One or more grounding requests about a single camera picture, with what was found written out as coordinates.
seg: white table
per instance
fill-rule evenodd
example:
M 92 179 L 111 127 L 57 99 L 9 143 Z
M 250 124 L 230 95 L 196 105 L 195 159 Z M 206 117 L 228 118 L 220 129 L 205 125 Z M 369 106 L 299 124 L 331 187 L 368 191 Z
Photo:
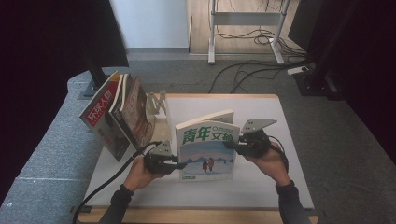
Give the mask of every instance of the white table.
M 264 130 L 283 144 L 290 163 L 290 178 L 300 191 L 301 203 L 305 209 L 314 209 L 288 124 L 277 96 L 263 94 L 167 94 L 167 101 L 169 104 L 168 115 L 172 120 L 171 127 L 188 119 L 228 108 L 234 111 L 234 124 L 241 127 L 247 119 L 277 119 L 277 123 Z M 175 142 L 172 142 L 172 150 L 176 155 Z M 92 175 L 86 196 L 113 176 L 131 154 L 132 152 L 128 151 L 121 162 L 116 162 L 104 148 Z M 127 171 L 95 195 L 87 205 L 108 206 L 111 196 L 125 179 Z M 138 190 L 130 206 L 160 210 L 183 208 L 206 211 L 230 209 L 274 211 L 278 209 L 277 200 L 274 180 L 265 176 L 255 165 L 243 157 L 237 156 L 233 180 L 179 182 L 178 171 L 174 171 L 170 175 L 153 181 L 146 188 Z

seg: wrist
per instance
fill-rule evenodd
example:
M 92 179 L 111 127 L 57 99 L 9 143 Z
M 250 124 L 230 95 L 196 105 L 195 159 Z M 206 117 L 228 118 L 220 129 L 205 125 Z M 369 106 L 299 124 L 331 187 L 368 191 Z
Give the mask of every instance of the wrist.
M 128 189 L 124 184 L 120 185 L 120 190 L 124 191 L 125 193 L 127 193 L 129 196 L 134 196 L 134 191 Z
M 288 175 L 280 175 L 273 177 L 278 187 L 287 186 L 291 183 L 291 180 Z
M 130 183 L 126 182 L 126 181 L 122 185 L 125 188 L 127 188 L 129 191 L 131 191 L 131 192 L 134 192 L 135 190 L 137 190 L 136 186 L 134 186 L 133 184 L 130 184 Z

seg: hand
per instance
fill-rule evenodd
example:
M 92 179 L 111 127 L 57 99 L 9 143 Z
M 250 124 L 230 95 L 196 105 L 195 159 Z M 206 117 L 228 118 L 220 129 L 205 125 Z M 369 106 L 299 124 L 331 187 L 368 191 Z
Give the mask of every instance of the hand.
M 126 177 L 123 185 L 130 191 L 142 189 L 147 186 L 152 180 L 161 178 L 164 174 L 152 174 L 145 167 L 145 161 L 143 157 L 137 157 L 134 159 L 131 170 Z
M 271 142 L 271 144 L 280 148 L 278 143 Z M 271 148 L 260 158 L 244 157 L 247 161 L 256 164 L 264 174 L 273 178 L 279 187 L 286 186 L 291 182 L 280 155 Z

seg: black sleeve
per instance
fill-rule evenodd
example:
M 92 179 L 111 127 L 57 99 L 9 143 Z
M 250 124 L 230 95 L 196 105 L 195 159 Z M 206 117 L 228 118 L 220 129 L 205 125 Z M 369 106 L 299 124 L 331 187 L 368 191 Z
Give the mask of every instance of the black sleeve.
M 284 224 L 311 224 L 293 181 L 287 186 L 276 186 L 276 192 L 279 195 L 280 216 Z
M 129 191 L 125 186 L 120 185 L 120 189 L 114 192 L 114 195 L 111 198 L 111 205 L 108 207 L 99 223 L 121 223 L 133 195 L 133 192 Z

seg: book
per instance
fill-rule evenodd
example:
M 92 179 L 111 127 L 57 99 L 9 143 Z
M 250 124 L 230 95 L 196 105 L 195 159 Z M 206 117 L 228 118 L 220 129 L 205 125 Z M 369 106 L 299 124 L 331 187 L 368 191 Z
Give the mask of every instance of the book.
M 233 178 L 236 154 L 224 145 L 238 143 L 240 128 L 232 123 L 233 111 L 225 110 L 176 125 L 179 162 L 187 163 L 180 181 Z
M 136 77 L 120 108 L 123 119 L 134 135 L 136 149 L 148 144 L 154 134 L 155 118 L 154 115 L 148 115 L 146 103 L 147 95 L 141 85 L 140 77 Z
M 120 82 L 120 73 L 113 73 L 99 88 L 79 117 L 92 130 L 113 155 L 120 161 L 130 142 L 108 113 Z
M 125 105 L 126 96 L 131 89 L 132 83 L 133 79 L 131 75 L 121 75 L 119 85 L 117 87 L 115 100 L 113 102 L 113 105 L 108 109 L 108 113 L 114 119 L 116 124 L 120 127 L 129 142 L 133 144 L 135 148 L 137 148 L 138 145 L 136 139 L 134 138 L 134 134 L 132 133 L 131 129 L 129 128 L 128 124 L 126 123 L 120 112 L 120 109 Z

